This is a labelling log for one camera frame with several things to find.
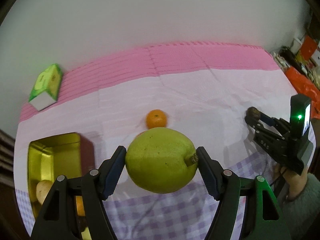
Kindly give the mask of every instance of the pink stripe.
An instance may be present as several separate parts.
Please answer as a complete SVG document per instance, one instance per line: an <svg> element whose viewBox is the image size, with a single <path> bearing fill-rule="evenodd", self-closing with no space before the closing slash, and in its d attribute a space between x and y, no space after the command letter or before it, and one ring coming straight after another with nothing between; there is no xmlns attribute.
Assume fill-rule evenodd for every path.
<svg viewBox="0 0 320 240"><path fill-rule="evenodd" d="M212 41L150 45L101 57L65 73L58 101L40 112L130 80L210 68L266 71L279 69L271 55L258 46ZM39 112L29 103L23 104L20 122L37 113Z"/></svg>

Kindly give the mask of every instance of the tablecloth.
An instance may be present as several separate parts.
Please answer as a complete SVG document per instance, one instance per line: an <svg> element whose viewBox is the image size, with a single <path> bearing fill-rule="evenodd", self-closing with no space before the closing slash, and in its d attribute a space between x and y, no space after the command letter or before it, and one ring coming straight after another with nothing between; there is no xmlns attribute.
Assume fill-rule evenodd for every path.
<svg viewBox="0 0 320 240"><path fill-rule="evenodd" d="M152 109L168 115L168 127L204 146L212 159L238 176L263 175L271 182L273 160L253 142L244 122L255 106L289 120L296 91L262 48L210 41L157 44L99 58L63 77L59 100L37 112L22 107L17 132L14 180L29 234L34 217L27 189L28 144L79 132L94 143L96 167L118 145L128 147L146 129ZM311 127L309 139L315 138ZM119 239L203 239L217 208L199 172L181 190L153 194L137 187L124 169L114 194L104 202ZM241 198L232 238L240 233Z"/></svg>

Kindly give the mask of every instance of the green fruit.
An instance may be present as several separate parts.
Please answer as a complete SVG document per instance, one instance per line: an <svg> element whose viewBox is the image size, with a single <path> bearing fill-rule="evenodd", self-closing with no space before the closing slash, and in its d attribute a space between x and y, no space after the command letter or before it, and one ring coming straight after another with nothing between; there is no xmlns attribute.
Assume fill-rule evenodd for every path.
<svg viewBox="0 0 320 240"><path fill-rule="evenodd" d="M125 166L133 182L154 193L171 193L192 180L198 168L191 140L157 127L137 136L128 147Z"/></svg>

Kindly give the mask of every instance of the human hand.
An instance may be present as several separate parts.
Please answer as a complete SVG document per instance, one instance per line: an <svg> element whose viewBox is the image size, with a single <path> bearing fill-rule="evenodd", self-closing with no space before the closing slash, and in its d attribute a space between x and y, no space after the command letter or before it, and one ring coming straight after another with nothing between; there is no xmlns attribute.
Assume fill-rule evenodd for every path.
<svg viewBox="0 0 320 240"><path fill-rule="evenodd" d="M280 174L282 174L286 169L286 167L281 167L280 164L277 163L275 166L273 179L277 179L280 176ZM308 166L304 168L301 176L289 169L287 169L286 172L283 174L285 181L289 184L289 200L296 198L302 192L307 183L307 175Z"/></svg>

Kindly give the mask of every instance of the device screen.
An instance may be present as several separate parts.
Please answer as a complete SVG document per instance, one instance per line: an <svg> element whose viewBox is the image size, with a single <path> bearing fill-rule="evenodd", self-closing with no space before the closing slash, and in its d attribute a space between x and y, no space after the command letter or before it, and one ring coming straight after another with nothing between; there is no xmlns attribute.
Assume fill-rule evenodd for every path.
<svg viewBox="0 0 320 240"><path fill-rule="evenodd" d="M304 115L304 126L303 126L303 132L302 135L307 131L309 128L309 122L310 122L310 105L307 106L306 108L306 113Z"/></svg>

